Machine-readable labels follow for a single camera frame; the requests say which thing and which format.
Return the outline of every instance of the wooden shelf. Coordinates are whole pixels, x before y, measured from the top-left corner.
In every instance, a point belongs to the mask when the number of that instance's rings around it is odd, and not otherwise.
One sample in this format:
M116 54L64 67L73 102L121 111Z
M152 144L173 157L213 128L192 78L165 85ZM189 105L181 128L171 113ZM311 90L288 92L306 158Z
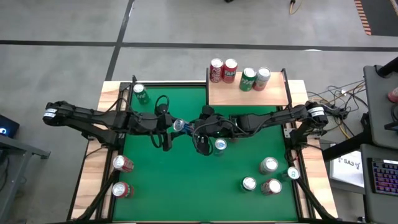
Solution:
M236 72L233 83L209 80L209 105L261 105L285 106L288 104L286 88L282 72L272 72L267 86L262 91L239 89L242 73Z

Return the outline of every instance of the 7up can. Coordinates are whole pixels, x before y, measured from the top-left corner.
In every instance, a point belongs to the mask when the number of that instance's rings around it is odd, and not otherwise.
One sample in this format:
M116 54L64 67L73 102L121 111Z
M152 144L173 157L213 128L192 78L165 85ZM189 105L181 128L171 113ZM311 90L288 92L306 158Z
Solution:
M134 94L137 96L137 99L140 104L146 104L149 102L149 96L143 84L135 84L132 88Z
M245 68L242 72L241 83L239 88L242 91L249 91L253 87L253 83L256 80L256 72L253 68Z

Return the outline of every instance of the wooden table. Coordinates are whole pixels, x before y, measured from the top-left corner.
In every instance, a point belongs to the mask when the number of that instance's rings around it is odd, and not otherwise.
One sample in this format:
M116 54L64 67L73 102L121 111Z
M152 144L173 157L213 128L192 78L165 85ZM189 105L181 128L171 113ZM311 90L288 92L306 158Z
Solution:
M119 94L120 83L121 82L116 81L104 82L97 110L106 111L116 101ZM289 88L292 96L293 106L304 104L308 100L307 91L305 89L303 80L289 80ZM319 146L318 140L308 139L308 143L314 146ZM90 141L86 153L88 154L99 147L100 144L98 141ZM337 211L329 185L328 175L326 173L325 163L323 162L322 152L319 149L307 147L303 149L302 154L311 191L314 193L319 202L326 208L326 210L334 217L337 217ZM72 210L69 218L79 217L99 192L103 178L105 160L106 149L100 150L85 159L81 176L77 182L78 186L76 198L74 201L72 201ZM300 189L299 194L303 208L303 215L304 217L308 217L308 211L306 210L306 199ZM104 201L102 212L103 217L106 217L108 214L109 199L110 190L108 191Z

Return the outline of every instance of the wooden platform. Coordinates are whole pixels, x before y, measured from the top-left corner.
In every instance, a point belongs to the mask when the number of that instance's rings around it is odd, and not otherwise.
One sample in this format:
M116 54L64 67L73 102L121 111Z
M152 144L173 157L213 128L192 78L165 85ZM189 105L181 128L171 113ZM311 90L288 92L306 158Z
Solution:
M98 110L106 111L117 100L119 86L120 82L104 82L101 98L99 99L98 103ZM289 80L289 88L292 95L293 106L304 104L308 100L307 91L305 89L303 80ZM308 143L319 146L319 142L314 139L309 140ZM97 141L90 142L88 145L87 154L99 148L99 146L100 145ZM96 194L99 192L104 171L105 158L106 149L103 149L92 154L85 160L81 178L80 180L77 180L79 186L76 199L73 204L71 218L79 217L79 215L85 211L87 206L93 201ZM326 173L325 164L323 162L322 152L319 149L307 147L303 149L303 158L311 191L314 193L319 202L326 208L326 210L334 217L337 217L337 211L329 185L329 178ZM302 191L300 191L300 201L302 203L304 215L305 217L308 217L305 196ZM104 218L107 216L108 202L109 197L107 196L103 209Z
M236 72L233 83L209 82L209 105L287 105L284 77L281 72L272 72L266 88L262 91L240 90L241 77L242 73Z

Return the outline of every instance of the black metal frame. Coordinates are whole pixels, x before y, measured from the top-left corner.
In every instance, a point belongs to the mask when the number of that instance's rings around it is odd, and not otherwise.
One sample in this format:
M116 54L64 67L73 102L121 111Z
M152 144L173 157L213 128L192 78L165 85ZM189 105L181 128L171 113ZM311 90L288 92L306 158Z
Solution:
M287 99L288 99L288 108L291 108L292 106L292 98L291 98L291 94L290 94L290 88L289 88L289 84L287 81L287 74L285 69L283 68L281 73L283 74L284 77L284 84L285 84L285 90L286 90L286 94L287 94ZM206 80L204 82L138 82L138 83L142 83L144 84L146 87L204 87L206 89L206 104L208 105L208 98L209 98L209 94L208 94L208 68L206 69ZM118 98L122 97L123 94L125 94L125 91L127 91L127 101L131 102L131 98L132 98L132 88L130 88L131 83L130 82L124 82L124 83L120 83L119 86L119 95ZM278 110L282 110L283 108L280 106L277 106ZM121 102L119 102L118 104L116 104L116 110L121 110ZM106 161L105 161L105 168L104 168L104 172L103 172L103 180L101 183L101 187L105 184L105 182L108 179L109 176L109 171L110 171L110 167L111 167L111 159L112 159L112 154L113 151L117 150L118 154L123 154L123 150L124 150L124 143L125 143L125 136L122 135L119 138L120 140L120 145L121 147L119 149L108 149L108 153L106 155ZM301 152L298 152L298 157L299 157L299 166L300 166L300 170L301 170L301 175L305 181L306 184L308 184L308 179L307 179L307 173L305 170L305 164L303 161L303 155ZM85 159L82 162L81 165L81 169L80 169L80 173L79 173L79 179L81 177L81 173L83 171L83 166L85 163ZM67 220L71 220L71 216L72 216L72 211L73 211L73 207L75 204L75 200L76 200L76 194L77 194L77 190L78 190L78 186L79 186L79 181L76 184L76 188L75 188L75 193L73 194L73 198L72 198L72 202L71 202L71 206L70 206L70 210L68 213L68 217ZM114 182L117 182L119 180L119 173L117 173L115 175L114 178ZM298 186L297 183L292 182L292 187L293 187L293 194L294 194L294 199L295 199L295 207L296 207L296 212L297 212L297 216L298 219L303 218L303 210L302 210L302 206L300 203L300 195L299 195L299 190L298 190ZM106 218L102 218L102 210L103 210L103 199L100 201L97 209L96 209L96 215L95 215L95 219L94 220L90 220L90 221L97 221L97 222L112 222L113 219L113 214L114 214L114 204L116 202L116 197L114 197L113 195L111 195L111 200L109 203L109 210L108 210L108 215ZM315 218L315 213L314 213L314 209L311 206L311 203L309 201L309 199L307 199L307 207L308 207L308 214L310 215L310 218ZM74 220L74 223L80 223L80 222L87 222L87 220Z

